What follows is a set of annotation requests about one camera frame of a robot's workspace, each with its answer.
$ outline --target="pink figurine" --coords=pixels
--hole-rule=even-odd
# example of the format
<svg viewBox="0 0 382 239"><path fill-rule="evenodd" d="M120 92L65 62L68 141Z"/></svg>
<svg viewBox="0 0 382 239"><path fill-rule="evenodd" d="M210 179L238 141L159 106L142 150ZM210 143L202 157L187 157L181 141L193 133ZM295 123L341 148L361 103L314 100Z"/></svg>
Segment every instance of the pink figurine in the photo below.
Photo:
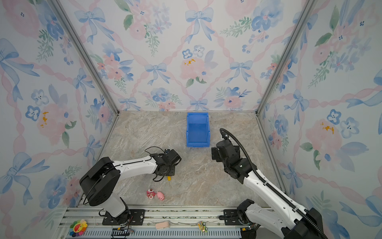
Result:
<svg viewBox="0 0 382 239"><path fill-rule="evenodd" d="M157 197L159 198L159 200L163 201L165 199L165 195L161 192L157 192Z"/></svg>
<svg viewBox="0 0 382 239"><path fill-rule="evenodd" d="M147 192L146 192L146 195L149 199L153 199L154 196L156 195L156 193L154 192L153 189L149 189Z"/></svg>

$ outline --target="small toy car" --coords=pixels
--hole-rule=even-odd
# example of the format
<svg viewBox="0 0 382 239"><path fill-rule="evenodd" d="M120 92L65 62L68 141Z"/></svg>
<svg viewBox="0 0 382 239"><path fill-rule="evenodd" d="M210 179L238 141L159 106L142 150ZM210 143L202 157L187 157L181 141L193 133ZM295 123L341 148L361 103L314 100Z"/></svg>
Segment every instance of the small toy car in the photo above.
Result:
<svg viewBox="0 0 382 239"><path fill-rule="evenodd" d="M208 228L206 228L206 223L203 221L199 222L197 226L199 227L199 230L201 230L202 232L206 232L208 230Z"/></svg>

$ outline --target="blue plastic bin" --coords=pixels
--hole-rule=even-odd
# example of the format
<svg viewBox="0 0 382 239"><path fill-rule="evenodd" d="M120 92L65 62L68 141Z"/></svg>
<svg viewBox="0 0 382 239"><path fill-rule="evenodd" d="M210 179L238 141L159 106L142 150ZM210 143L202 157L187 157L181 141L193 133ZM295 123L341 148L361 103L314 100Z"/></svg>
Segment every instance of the blue plastic bin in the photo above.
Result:
<svg viewBox="0 0 382 239"><path fill-rule="evenodd" d="M208 113L187 113L187 147L210 147Z"/></svg>

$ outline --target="pink pig toy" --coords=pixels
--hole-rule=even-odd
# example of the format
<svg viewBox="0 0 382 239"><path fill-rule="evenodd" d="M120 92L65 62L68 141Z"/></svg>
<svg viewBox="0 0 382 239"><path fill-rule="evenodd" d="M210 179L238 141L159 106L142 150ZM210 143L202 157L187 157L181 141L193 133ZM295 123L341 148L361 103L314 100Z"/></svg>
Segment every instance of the pink pig toy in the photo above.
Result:
<svg viewBox="0 0 382 239"><path fill-rule="evenodd" d="M163 201L165 199L165 195L161 192L157 192L157 197L159 198L159 200Z"/></svg>

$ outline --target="mounting plate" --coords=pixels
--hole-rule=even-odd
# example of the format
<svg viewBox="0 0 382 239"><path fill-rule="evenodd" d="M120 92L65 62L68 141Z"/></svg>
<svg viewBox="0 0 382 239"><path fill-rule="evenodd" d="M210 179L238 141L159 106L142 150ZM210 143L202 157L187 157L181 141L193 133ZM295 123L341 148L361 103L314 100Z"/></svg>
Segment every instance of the mounting plate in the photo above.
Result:
<svg viewBox="0 0 382 239"><path fill-rule="evenodd" d="M120 215L117 218L113 218L108 211L105 212L104 220L102 221L102 225L105 226L119 226L126 224L128 218L133 216L131 219L131 226L142 226L144 220L144 209L130 209L130 214L125 213Z"/></svg>
<svg viewBox="0 0 382 239"><path fill-rule="evenodd" d="M226 226L242 226L239 222L237 209L224 209L223 214L225 217L232 218L232 219L224 219L224 223Z"/></svg>

